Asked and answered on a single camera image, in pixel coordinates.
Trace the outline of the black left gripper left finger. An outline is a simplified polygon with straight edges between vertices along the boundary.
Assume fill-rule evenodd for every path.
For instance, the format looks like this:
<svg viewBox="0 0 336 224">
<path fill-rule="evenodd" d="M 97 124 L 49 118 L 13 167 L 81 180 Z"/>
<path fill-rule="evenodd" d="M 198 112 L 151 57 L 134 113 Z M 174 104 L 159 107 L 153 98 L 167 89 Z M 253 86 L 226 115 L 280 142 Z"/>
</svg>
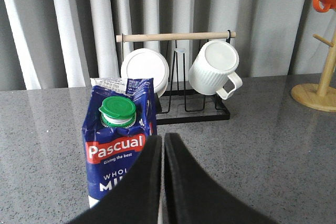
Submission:
<svg viewBox="0 0 336 224">
<path fill-rule="evenodd" d="M 93 208 L 70 223 L 157 223 L 162 138 L 149 136 L 130 170 Z"/>
</svg>

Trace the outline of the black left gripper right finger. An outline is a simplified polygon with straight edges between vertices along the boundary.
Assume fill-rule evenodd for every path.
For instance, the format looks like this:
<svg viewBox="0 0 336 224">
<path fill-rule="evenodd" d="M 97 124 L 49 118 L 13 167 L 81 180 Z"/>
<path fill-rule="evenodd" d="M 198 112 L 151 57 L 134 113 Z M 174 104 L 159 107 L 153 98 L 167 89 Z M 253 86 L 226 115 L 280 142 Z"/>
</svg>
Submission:
<svg viewBox="0 0 336 224">
<path fill-rule="evenodd" d="M 170 223 L 275 223 L 214 181 L 177 133 L 165 135 L 164 150 Z"/>
</svg>

